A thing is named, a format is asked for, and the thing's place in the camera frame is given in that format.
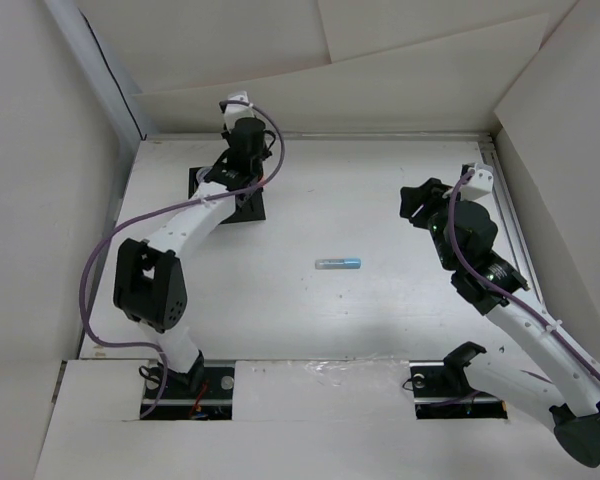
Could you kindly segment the blue highlighter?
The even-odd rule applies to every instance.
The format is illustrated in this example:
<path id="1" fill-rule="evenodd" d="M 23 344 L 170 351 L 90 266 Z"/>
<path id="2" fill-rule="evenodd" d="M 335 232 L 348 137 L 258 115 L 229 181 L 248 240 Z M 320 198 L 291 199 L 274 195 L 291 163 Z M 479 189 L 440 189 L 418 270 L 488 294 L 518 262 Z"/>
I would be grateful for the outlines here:
<path id="1" fill-rule="evenodd" d="M 314 262 L 316 270 L 357 270 L 362 266 L 359 258 L 317 259 Z"/>

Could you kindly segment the clear jar of paperclips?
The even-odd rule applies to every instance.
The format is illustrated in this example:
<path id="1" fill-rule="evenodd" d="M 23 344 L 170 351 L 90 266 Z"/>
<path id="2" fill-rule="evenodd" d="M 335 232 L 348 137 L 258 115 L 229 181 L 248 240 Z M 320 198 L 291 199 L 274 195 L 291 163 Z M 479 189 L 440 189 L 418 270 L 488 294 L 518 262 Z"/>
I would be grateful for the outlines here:
<path id="1" fill-rule="evenodd" d="M 205 181 L 206 176 L 210 173 L 210 168 L 202 168 L 196 173 L 196 180 L 198 183 L 203 183 Z"/>

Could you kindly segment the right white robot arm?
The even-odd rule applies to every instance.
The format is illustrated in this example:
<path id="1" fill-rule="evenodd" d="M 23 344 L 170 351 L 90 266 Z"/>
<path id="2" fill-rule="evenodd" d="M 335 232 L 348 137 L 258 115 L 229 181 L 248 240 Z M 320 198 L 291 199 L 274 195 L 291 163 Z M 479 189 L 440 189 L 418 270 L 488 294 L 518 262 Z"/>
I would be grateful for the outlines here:
<path id="1" fill-rule="evenodd" d="M 443 269 L 458 295 L 513 340 L 540 368 L 542 377 L 506 364 L 466 342 L 443 360 L 442 381 L 453 393 L 484 392 L 512 404 L 544 425 L 578 463 L 600 466 L 600 362 L 545 311 L 527 280 L 498 255 L 498 227 L 477 198 L 468 170 L 455 186 L 430 178 L 400 191 L 401 218 L 429 232 Z"/>

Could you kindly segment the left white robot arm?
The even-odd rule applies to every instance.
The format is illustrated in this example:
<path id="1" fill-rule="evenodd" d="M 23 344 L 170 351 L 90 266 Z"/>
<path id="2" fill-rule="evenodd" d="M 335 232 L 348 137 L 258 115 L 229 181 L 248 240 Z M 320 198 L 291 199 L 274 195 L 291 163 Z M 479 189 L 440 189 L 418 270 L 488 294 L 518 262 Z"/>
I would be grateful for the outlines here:
<path id="1" fill-rule="evenodd" d="M 158 371 L 167 373 L 167 385 L 181 396 L 197 394 L 204 382 L 203 354 L 183 320 L 188 302 L 183 261 L 217 226 L 266 219 L 259 183 L 271 156 L 268 136 L 275 134 L 262 120 L 237 120 L 223 133 L 228 148 L 196 181 L 192 198 L 201 203 L 118 248 L 114 305 L 166 354 Z"/>

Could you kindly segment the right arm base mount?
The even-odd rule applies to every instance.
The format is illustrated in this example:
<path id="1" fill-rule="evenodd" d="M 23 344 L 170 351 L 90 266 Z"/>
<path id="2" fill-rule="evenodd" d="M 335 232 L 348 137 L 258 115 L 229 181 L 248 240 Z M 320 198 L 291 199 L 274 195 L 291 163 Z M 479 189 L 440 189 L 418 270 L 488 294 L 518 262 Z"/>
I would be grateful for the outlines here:
<path id="1" fill-rule="evenodd" d="M 442 360 L 412 360 L 402 389 L 411 392 L 417 420 L 507 420 L 500 399 L 469 385 L 465 369 L 486 349 L 465 342 Z"/>

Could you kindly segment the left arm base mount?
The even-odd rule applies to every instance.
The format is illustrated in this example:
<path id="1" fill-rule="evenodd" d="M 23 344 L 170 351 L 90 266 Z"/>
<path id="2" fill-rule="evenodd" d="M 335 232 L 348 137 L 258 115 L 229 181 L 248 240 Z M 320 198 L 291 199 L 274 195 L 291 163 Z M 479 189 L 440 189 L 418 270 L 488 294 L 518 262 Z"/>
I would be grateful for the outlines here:
<path id="1" fill-rule="evenodd" d="M 138 371 L 144 381 L 141 420 L 227 421 L 232 419 L 235 362 L 198 358 L 189 374 L 168 372 L 159 395 L 163 365 L 152 362 Z"/>

